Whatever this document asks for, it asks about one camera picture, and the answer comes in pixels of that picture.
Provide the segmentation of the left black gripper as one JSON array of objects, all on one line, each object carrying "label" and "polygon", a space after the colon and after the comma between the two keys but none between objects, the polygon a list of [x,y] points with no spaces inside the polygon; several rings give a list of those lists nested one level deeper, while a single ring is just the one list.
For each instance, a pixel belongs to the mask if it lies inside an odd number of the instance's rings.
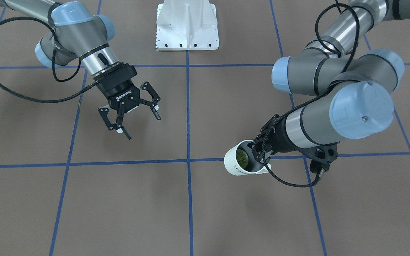
[{"label": "left black gripper", "polygon": [[275,114],[262,128],[259,141],[249,143],[254,159],[262,160],[267,153],[288,153],[298,151],[299,147],[287,135],[286,120],[280,120],[280,115]]}]

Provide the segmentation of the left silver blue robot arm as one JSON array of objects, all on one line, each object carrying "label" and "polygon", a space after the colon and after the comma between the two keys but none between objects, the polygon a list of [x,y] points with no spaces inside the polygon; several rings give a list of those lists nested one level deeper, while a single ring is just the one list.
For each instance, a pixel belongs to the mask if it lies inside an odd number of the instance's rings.
[{"label": "left silver blue robot arm", "polygon": [[410,0],[350,0],[338,18],[297,57],[282,57],[272,84],[282,92],[313,96],[283,116],[274,116],[248,144],[258,161],[269,154],[315,149],[345,139],[366,138],[393,120],[391,98],[405,72],[401,57],[375,49],[355,58],[360,37],[383,21],[410,19]]}]

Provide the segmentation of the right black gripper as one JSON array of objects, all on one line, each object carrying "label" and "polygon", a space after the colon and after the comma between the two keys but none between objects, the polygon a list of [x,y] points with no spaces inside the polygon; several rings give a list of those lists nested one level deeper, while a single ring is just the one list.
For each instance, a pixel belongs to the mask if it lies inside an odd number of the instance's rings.
[{"label": "right black gripper", "polygon": [[[125,113],[139,106],[138,102],[130,99],[130,97],[139,98],[140,89],[138,89],[131,79],[138,73],[133,65],[119,63],[115,67],[103,72],[95,77],[98,82],[97,88],[106,97],[109,106],[104,106],[98,109],[105,126],[108,130],[115,130],[117,133],[123,133],[128,140],[131,140],[129,132],[123,126],[123,118]],[[146,91],[151,101],[146,101],[144,105],[150,107],[155,118],[160,121],[161,116],[158,113],[158,102],[161,100],[158,93],[149,82],[143,82],[140,86],[141,90]],[[111,123],[108,117],[109,109],[117,111],[115,123]]]}]

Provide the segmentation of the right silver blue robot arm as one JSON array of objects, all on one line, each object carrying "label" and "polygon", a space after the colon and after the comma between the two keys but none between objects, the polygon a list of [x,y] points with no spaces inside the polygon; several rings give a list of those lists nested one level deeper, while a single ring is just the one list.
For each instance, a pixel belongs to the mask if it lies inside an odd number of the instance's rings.
[{"label": "right silver blue robot arm", "polygon": [[36,44],[35,54],[41,64],[51,68],[56,81],[68,81],[59,79],[56,69],[75,59],[78,66],[83,65],[93,78],[93,83],[76,94],[57,100],[28,97],[2,83],[0,89],[24,100],[53,104],[72,100],[96,86],[108,101],[107,105],[98,109],[107,129],[123,133],[128,139],[131,136],[124,128],[123,118],[139,105],[148,106],[155,118],[161,120],[158,113],[161,97],[147,81],[137,88],[132,82],[137,75],[135,67],[121,62],[109,45],[115,36],[115,28],[107,16],[92,15],[79,1],[0,0],[0,7],[24,14],[23,17],[2,20],[0,26],[27,20],[36,21],[49,29],[49,34]]}]

